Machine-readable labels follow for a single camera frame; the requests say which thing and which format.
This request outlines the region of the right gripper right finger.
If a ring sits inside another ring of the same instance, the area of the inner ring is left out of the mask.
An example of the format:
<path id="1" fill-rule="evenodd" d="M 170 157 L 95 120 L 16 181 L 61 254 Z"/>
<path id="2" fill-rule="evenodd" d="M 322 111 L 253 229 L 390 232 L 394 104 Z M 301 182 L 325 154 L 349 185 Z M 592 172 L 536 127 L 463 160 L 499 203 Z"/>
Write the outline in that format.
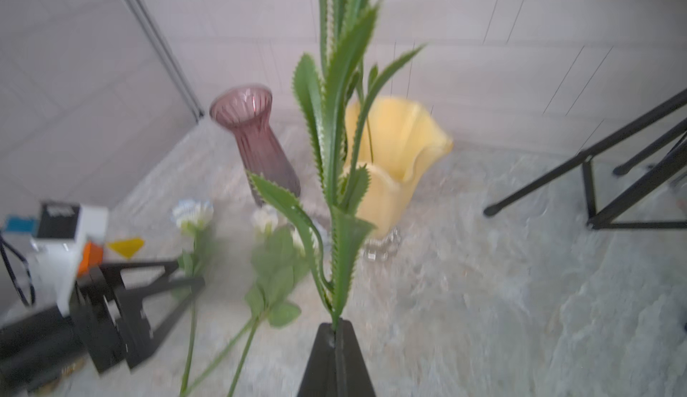
<path id="1" fill-rule="evenodd" d="M 354 326 L 345 319 L 337 329 L 337 396 L 376 396 Z"/>

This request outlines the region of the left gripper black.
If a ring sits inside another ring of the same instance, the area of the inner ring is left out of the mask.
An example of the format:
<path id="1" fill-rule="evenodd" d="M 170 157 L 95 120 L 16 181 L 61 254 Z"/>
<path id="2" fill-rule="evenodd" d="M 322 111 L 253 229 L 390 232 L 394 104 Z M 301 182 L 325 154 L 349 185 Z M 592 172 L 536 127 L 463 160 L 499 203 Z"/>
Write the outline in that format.
<path id="1" fill-rule="evenodd" d="M 157 353 L 206 286 L 202 277 L 169 279 L 178 268 L 176 260 L 106 263 L 76 279 L 70 318 L 98 373 L 122 362 L 135 370 Z"/>

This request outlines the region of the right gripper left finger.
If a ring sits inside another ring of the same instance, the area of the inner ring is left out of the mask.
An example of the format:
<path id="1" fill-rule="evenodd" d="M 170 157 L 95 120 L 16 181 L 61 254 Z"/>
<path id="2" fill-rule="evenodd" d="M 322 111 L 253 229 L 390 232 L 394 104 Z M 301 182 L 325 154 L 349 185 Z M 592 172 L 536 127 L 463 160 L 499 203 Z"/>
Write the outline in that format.
<path id="1" fill-rule="evenodd" d="M 318 327 L 298 397 L 337 397 L 336 334 L 329 323 Z"/>

